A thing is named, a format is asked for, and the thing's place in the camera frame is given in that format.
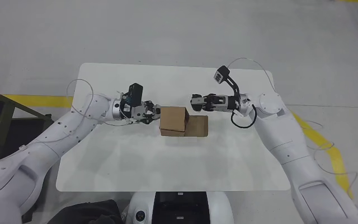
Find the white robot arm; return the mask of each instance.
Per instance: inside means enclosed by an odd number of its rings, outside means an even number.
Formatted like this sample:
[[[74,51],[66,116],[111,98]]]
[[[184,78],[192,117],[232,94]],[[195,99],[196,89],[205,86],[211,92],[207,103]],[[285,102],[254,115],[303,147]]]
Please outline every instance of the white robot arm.
[[[224,111],[233,116],[249,115],[265,147],[281,163],[291,185],[293,202],[304,223],[358,223],[358,209],[337,184],[323,175],[310,156],[301,127],[281,96],[274,91],[259,96],[240,94],[236,83],[222,66],[214,79],[227,82],[234,96],[194,94],[192,108],[196,111]]]
[[[38,199],[48,170],[97,124],[125,117],[145,124],[159,119],[160,106],[142,102],[142,90],[135,83],[120,99],[88,95],[79,109],[82,114],[67,112],[27,146],[0,160],[0,223],[21,223],[21,215]]]

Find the concrete floor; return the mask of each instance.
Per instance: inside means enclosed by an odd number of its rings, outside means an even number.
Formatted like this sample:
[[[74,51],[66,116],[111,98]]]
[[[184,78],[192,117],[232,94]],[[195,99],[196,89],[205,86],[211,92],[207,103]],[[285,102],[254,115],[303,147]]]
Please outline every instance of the concrete floor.
[[[253,58],[272,72],[285,103],[298,105],[290,109],[324,125],[320,132],[341,150],[346,169],[358,170],[357,9],[329,0],[3,0],[0,94],[63,96],[85,62],[219,67]],[[318,159],[330,168],[324,153]],[[130,199],[60,193],[56,167],[48,178],[33,223],[78,202],[115,198],[124,206]],[[302,222],[289,191],[228,195],[236,223]]]

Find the white table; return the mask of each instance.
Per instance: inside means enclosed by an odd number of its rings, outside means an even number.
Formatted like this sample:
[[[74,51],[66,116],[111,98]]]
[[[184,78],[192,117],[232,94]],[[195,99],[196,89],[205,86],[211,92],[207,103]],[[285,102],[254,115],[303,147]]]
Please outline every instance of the white table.
[[[217,84],[216,68],[139,66],[85,63],[78,78],[96,92],[111,97],[127,92],[134,82],[144,87],[143,100],[162,106],[185,106],[190,114],[191,94],[227,94]],[[263,71],[232,69],[241,92],[259,95],[272,91]],[[80,108],[90,88],[78,82],[74,106]],[[63,156],[56,187],[61,192],[106,191],[243,191],[287,190],[289,182],[280,164],[263,146],[254,128],[239,129],[229,113],[209,116],[206,138],[162,137],[159,120],[125,127],[98,125]],[[248,124],[249,120],[236,120]]]

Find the yellow floor line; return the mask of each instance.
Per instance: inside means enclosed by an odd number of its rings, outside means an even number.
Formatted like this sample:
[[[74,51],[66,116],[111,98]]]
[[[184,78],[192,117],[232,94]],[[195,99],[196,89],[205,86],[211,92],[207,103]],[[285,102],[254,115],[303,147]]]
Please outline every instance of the yellow floor line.
[[[73,97],[65,96],[34,96],[34,95],[4,95],[25,106],[39,106],[49,108],[70,108]]]
[[[310,125],[302,120],[297,114],[293,113],[295,116],[297,122],[302,127],[303,133],[317,146],[322,146],[327,143],[329,143],[328,140],[326,140],[321,134],[319,134],[316,130],[313,130]],[[327,154],[331,158],[331,164],[333,168],[333,172],[342,174],[347,172],[345,168],[345,164],[343,163],[343,158],[341,155],[341,152],[338,148],[332,147],[328,150],[326,150]],[[343,188],[345,191],[348,191],[349,188],[349,178],[348,175],[336,175],[336,181],[337,183]],[[353,199],[352,191],[349,191],[349,197]]]
[[[53,108],[70,108],[73,97],[68,97],[67,100],[65,96],[31,96],[31,95],[4,95],[16,102],[19,102],[25,106],[38,106],[38,107],[53,107]],[[298,115],[294,114],[297,122],[303,127],[304,134],[317,146],[321,146],[329,142],[316,130],[312,130],[307,122],[302,120]],[[329,150],[326,150],[329,157],[331,158],[333,171],[336,173],[346,172],[343,158],[338,148],[332,147]],[[347,191],[349,188],[349,178],[347,175],[336,175],[337,183]],[[349,191],[349,196],[353,199],[352,191]]]

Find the brown cardboard box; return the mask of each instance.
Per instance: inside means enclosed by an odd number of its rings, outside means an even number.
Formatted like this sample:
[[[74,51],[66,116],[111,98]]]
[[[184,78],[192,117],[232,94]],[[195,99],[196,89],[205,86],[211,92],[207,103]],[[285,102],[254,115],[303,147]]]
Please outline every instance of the brown cardboard box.
[[[162,107],[160,129],[162,136],[206,137],[208,116],[189,116],[183,107]]]

